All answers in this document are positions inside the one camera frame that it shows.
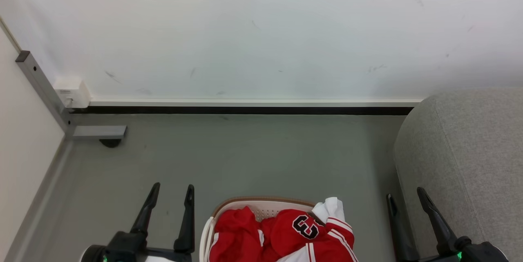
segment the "white wall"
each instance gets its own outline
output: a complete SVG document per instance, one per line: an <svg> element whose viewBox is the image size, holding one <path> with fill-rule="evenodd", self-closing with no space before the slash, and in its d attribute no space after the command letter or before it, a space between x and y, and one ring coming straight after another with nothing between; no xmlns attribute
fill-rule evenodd
<svg viewBox="0 0 523 262"><path fill-rule="evenodd" d="M4 261L64 133L15 63L0 29L0 261Z"/></svg>
<svg viewBox="0 0 523 262"><path fill-rule="evenodd" d="M522 85L521 0L0 0L95 101L422 99Z"/></svg>

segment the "laundry basket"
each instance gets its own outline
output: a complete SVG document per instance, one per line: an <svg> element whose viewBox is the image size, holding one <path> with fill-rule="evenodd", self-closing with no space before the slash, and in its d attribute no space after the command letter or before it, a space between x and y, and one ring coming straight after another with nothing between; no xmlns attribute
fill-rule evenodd
<svg viewBox="0 0 523 262"><path fill-rule="evenodd" d="M203 227L200 240L200 262L209 261L209 253L215 235L216 221L221 214L226 210L241 209L245 206L248 206L250 210L252 210L258 222L265 218L275 217L281 210L295 209L310 212L312 208L314 208L314 204L312 203L282 197L234 197L233 199L228 199L215 209Z"/></svg>

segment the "black letter on jersey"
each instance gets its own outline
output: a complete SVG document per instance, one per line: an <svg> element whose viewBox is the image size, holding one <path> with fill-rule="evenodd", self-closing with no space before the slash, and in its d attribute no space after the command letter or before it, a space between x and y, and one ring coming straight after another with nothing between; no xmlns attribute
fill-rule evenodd
<svg viewBox="0 0 523 262"><path fill-rule="evenodd" d="M293 227L294 229L301 234L302 236L308 238L309 240L312 240L316 236L318 236L318 227L315 224L312 224L311 226L308 226L305 221L309 217L307 215L300 215L293 221Z"/></svg>

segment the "clothes pile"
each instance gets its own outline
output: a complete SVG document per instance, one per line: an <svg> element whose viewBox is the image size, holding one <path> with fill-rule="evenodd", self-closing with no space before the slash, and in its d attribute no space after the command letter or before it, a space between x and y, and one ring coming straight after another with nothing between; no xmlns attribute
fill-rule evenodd
<svg viewBox="0 0 523 262"><path fill-rule="evenodd" d="M353 229L336 197L316 204L312 213L282 210L261 222L244 207L218 219L209 262L358 262L353 245Z"/></svg>

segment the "black caster wheel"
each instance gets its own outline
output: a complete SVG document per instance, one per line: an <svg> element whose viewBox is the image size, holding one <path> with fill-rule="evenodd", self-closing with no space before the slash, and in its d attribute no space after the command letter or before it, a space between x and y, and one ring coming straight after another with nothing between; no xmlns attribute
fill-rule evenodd
<svg viewBox="0 0 523 262"><path fill-rule="evenodd" d="M115 148L120 145L122 139L99 139L99 141L108 148Z"/></svg>

